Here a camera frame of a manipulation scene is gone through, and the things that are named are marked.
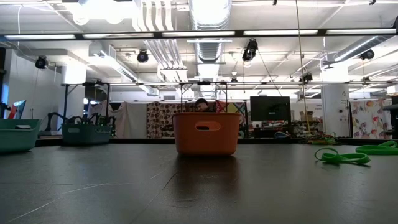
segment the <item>television screen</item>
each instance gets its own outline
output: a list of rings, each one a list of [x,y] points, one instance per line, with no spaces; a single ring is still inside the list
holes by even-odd
[[[290,121],[290,97],[251,96],[250,113],[252,121]]]

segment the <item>fluorescent light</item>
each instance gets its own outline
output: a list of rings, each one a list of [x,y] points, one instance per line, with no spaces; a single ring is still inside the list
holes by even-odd
[[[179,83],[141,83],[143,85],[161,85],[161,86],[167,86],[167,85],[180,85]]]
[[[113,39],[113,38],[142,38],[142,37],[153,37],[153,33],[131,33],[131,34],[83,34],[84,38],[102,38],[102,39]]]
[[[300,35],[316,35],[318,30],[300,30]],[[299,30],[250,30],[243,35],[298,35]]]
[[[197,44],[197,43],[232,43],[232,40],[187,40],[188,44]]]
[[[191,31],[191,32],[163,32],[163,37],[217,37],[234,36],[235,31]]]
[[[336,29],[327,30],[326,34],[396,34],[395,29]]]
[[[9,40],[62,40],[76,39],[73,34],[43,34],[43,35],[5,35]]]
[[[137,83],[110,83],[111,86],[137,86]]]

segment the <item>green cable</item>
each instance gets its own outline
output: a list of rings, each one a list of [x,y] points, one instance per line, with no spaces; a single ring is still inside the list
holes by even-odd
[[[359,146],[355,151],[367,155],[398,155],[397,145],[395,141],[388,141],[378,146]]]
[[[317,153],[322,150],[329,150],[333,151],[336,154],[332,153],[323,153],[321,158],[317,156]],[[321,148],[318,149],[314,153],[315,158],[317,158],[320,161],[325,161],[325,162],[330,162],[334,164],[339,164],[339,163],[356,163],[356,164],[365,164],[370,162],[370,158],[364,154],[364,153],[349,153],[349,154],[338,154],[338,151],[333,148]]]

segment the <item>person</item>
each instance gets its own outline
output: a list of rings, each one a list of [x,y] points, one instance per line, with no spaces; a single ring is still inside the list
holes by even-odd
[[[211,112],[209,103],[207,103],[203,98],[200,98],[195,102],[195,108],[197,112]]]

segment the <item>white curtain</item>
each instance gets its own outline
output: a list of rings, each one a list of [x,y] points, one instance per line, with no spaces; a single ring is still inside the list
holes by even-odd
[[[105,101],[98,105],[89,105],[88,116],[93,113],[99,113],[105,116],[106,107]],[[147,137],[147,105],[146,104],[133,104],[121,103],[117,110],[112,110],[109,106],[109,116],[116,117],[116,137],[121,139],[144,139]]]

